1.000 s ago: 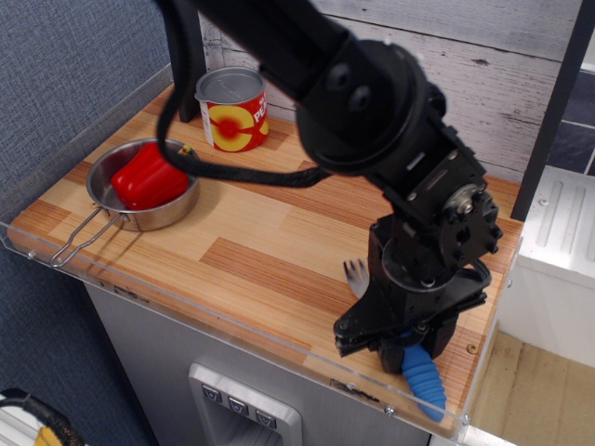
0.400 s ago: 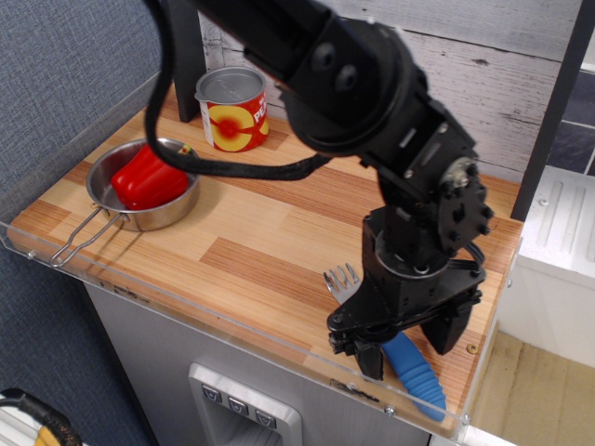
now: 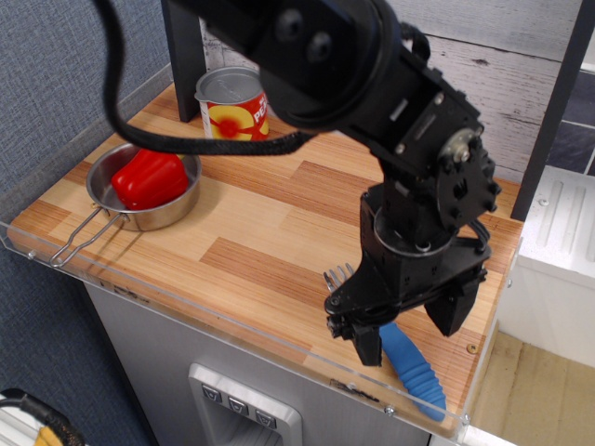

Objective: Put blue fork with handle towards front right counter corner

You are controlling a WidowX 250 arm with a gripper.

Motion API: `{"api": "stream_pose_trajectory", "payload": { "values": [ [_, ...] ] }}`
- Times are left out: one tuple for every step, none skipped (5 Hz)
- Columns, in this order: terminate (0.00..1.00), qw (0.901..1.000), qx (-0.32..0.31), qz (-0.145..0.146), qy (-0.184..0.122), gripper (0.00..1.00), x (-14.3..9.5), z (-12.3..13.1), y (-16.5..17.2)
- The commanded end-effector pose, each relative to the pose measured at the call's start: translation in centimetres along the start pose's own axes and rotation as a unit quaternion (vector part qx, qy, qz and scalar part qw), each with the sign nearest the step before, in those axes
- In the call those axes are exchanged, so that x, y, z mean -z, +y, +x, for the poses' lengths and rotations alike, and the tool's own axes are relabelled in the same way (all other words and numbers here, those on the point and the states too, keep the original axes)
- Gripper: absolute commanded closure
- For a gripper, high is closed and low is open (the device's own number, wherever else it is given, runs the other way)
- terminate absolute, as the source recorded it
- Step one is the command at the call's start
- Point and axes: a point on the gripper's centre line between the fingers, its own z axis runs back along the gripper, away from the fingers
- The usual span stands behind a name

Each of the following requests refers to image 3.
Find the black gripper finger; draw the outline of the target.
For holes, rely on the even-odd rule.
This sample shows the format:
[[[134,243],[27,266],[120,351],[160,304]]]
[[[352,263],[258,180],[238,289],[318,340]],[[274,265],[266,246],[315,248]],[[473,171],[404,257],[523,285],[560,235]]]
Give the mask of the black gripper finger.
[[[461,328],[475,303],[478,288],[477,282],[455,283],[424,305],[442,335],[451,336]]]
[[[382,341],[377,326],[352,326],[352,342],[364,366],[379,367],[382,364]]]

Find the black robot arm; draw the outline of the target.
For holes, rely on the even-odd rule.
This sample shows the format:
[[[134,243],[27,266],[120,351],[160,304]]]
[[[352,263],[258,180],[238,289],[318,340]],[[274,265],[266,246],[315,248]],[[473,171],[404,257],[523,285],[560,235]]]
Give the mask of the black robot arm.
[[[500,187],[483,125],[429,64],[423,34],[384,1],[186,1],[210,32],[258,65],[277,116],[364,144],[383,180],[361,198],[362,259],[325,301],[333,336],[366,366],[380,328],[424,306],[443,335],[468,316],[485,276],[481,215]]]

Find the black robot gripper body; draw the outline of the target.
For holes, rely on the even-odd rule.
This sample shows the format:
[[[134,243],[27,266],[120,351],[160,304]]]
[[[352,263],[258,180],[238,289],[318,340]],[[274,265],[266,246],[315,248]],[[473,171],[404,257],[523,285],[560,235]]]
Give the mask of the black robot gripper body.
[[[382,188],[376,185],[362,195],[360,224],[360,266],[350,277],[325,276],[330,289],[324,302],[328,316],[370,326],[381,316],[395,319],[404,311],[424,307],[455,283],[480,285],[485,279],[490,235],[478,220],[469,224],[475,237],[443,234],[429,251],[421,252],[390,227],[382,209]]]

